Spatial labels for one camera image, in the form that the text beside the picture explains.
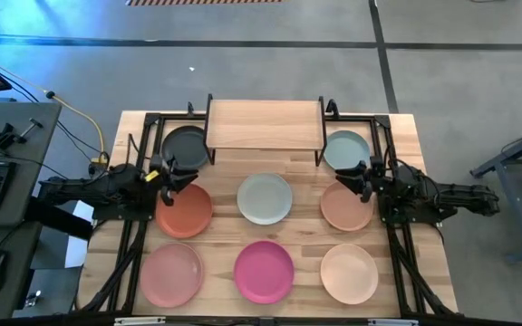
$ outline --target concrete floor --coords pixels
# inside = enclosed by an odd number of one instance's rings
[[[0,34],[374,41],[367,0],[132,8],[123,3],[0,0]],[[522,43],[522,0],[379,0],[378,5],[387,42]],[[522,52],[389,51],[388,57],[398,108],[415,115],[426,166],[436,180],[477,182],[468,171],[522,135]],[[388,112],[375,49],[0,45],[0,64],[90,113],[101,124],[108,148],[122,110],[178,110],[187,101],[202,108],[209,92],[230,99],[323,95],[335,98],[343,111]],[[0,96],[21,99],[12,92]],[[67,110],[61,119],[70,129],[87,126]],[[78,130],[83,139],[97,142],[92,128]],[[45,163],[83,177],[85,158],[71,145],[56,132]],[[513,179],[522,185],[522,168],[517,169]],[[51,175],[43,170],[40,178]],[[479,182],[502,196],[493,176]],[[522,264],[509,265],[503,258],[520,249],[522,235],[504,200],[501,208],[501,214],[490,218],[461,212],[448,220],[443,230],[446,252],[461,312],[522,321]],[[48,231],[43,239],[38,266],[61,265],[65,237]],[[63,289],[54,288],[51,277],[46,273],[37,282],[49,288],[44,293],[59,293]],[[63,277],[72,280],[76,273]],[[53,308],[34,313],[62,309],[49,306]]]

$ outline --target yellow cable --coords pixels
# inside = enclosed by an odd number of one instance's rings
[[[1,69],[2,71],[4,71],[4,72],[6,72],[6,73],[8,73],[8,74],[10,74],[10,75],[12,75],[12,76],[14,76],[16,79],[18,79],[18,80],[20,80],[20,81],[22,81],[22,82],[24,82],[24,83],[26,83],[26,84],[32,86],[33,88],[35,88],[35,89],[37,89],[37,90],[39,90],[39,91],[42,91],[44,94],[47,95],[48,90],[46,90],[44,87],[42,87],[42,86],[40,86],[40,85],[37,85],[37,84],[35,84],[35,83],[32,83],[32,82],[30,82],[30,81],[27,81],[27,80],[21,78],[20,76],[14,74],[13,72],[8,71],[6,68],[4,68],[4,67],[2,67],[2,66],[0,66],[0,69]],[[63,100],[62,98],[60,98],[59,96],[54,95],[52,98],[53,98],[54,100],[60,102],[64,107],[68,108],[69,110],[72,110],[74,113],[77,113],[77,114],[81,115],[82,117],[84,117],[85,119],[87,119],[89,122],[92,123],[92,125],[93,125],[93,126],[96,128],[96,130],[98,131],[98,138],[100,139],[100,152],[101,152],[101,153],[100,153],[100,156],[99,156],[99,161],[100,161],[100,163],[105,163],[105,162],[103,161],[103,158],[102,158],[102,156],[104,155],[104,154],[102,154],[102,153],[104,153],[104,138],[103,138],[103,136],[102,136],[102,130],[100,129],[100,126],[98,126],[98,123],[96,123],[96,121],[95,121],[94,119],[92,119],[92,117],[90,117],[89,115],[87,115],[87,114],[85,114],[85,113],[82,113],[82,112],[76,110],[73,106],[71,106],[70,104],[68,104],[66,101],[64,101],[64,100]]]

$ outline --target orange striped floor tape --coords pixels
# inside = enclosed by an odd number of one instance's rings
[[[236,5],[272,4],[285,0],[127,0],[126,5]]]

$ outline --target plate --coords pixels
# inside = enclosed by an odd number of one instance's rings
[[[166,206],[157,195],[156,223],[167,235],[184,239],[198,235],[213,217],[213,203],[205,189],[190,184],[180,193],[172,192],[174,206]]]
[[[186,244],[165,244],[152,252],[140,270],[140,290],[152,304],[178,307],[190,300],[203,281],[203,264]]]
[[[237,191],[241,214],[258,225],[272,225],[284,219],[293,204],[291,188],[282,177],[272,173],[248,177]]]
[[[378,268],[373,258],[355,244],[339,244],[325,254],[320,274],[325,290],[337,301],[367,301],[378,287]]]
[[[174,156],[179,168],[202,167],[208,161],[204,135],[205,131],[196,126],[182,126],[174,129],[162,141],[162,157],[168,161]]]
[[[330,185],[322,195],[320,207],[325,220],[342,231],[357,231],[368,225],[373,215],[373,200],[360,201],[362,195],[355,195],[339,182]]]
[[[279,302],[291,291],[294,271],[294,262],[284,247],[258,241],[241,251],[233,276],[244,297],[267,304]]]
[[[361,160],[370,165],[370,146],[355,132],[340,130],[327,138],[325,162],[333,169],[355,168]]]

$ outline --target pink plate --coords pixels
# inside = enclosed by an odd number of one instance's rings
[[[165,244],[152,252],[140,271],[140,289],[146,299],[161,308],[178,307],[198,291],[203,264],[191,247]]]
[[[258,241],[239,254],[233,275],[244,297],[255,303],[275,303],[291,291],[294,262],[281,245]]]

